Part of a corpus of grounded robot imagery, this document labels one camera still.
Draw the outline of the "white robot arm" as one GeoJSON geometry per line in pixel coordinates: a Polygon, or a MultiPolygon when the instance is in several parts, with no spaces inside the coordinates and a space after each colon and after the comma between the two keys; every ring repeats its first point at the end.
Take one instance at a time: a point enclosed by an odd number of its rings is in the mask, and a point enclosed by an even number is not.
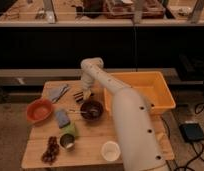
{"type": "Polygon", "coordinates": [[[169,171],[150,119],[151,106],[129,84],[103,70],[101,58],[81,62],[84,91],[97,80],[112,94],[112,116],[124,171],[169,171]]]}

